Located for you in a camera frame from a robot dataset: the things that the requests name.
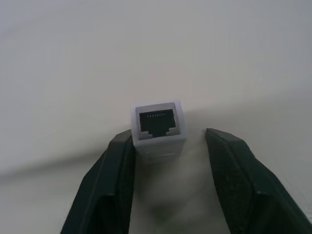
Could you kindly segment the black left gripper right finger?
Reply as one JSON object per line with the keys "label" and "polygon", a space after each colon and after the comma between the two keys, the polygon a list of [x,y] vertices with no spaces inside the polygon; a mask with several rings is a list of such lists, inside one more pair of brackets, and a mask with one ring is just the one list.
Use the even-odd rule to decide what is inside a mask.
{"label": "black left gripper right finger", "polygon": [[205,140],[216,193],[232,234],[306,234],[308,219],[246,142],[208,128]]}

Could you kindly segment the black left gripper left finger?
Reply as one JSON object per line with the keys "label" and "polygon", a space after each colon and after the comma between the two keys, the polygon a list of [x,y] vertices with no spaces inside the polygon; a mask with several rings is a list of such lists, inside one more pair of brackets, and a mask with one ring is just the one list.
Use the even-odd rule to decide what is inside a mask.
{"label": "black left gripper left finger", "polygon": [[131,130],[117,134],[84,176],[63,234],[127,234],[134,194],[136,150]]}

